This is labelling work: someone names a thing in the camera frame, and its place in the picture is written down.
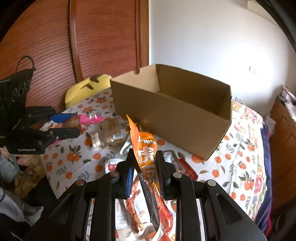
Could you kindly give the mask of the person's hand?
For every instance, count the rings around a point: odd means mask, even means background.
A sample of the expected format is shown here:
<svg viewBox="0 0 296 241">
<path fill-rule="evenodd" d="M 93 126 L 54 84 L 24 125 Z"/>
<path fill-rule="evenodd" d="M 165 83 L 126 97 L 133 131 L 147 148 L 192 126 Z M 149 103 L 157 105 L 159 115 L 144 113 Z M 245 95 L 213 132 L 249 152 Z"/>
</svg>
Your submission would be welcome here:
<svg viewBox="0 0 296 241">
<path fill-rule="evenodd" d="M 36 165 L 40 159 L 39 155 L 17 155 L 10 154 L 6 147 L 1 148 L 1 154 L 8 160 L 13 162 L 13 158 L 16 158 L 18 165 L 29 166 L 30 163 Z"/>
</svg>

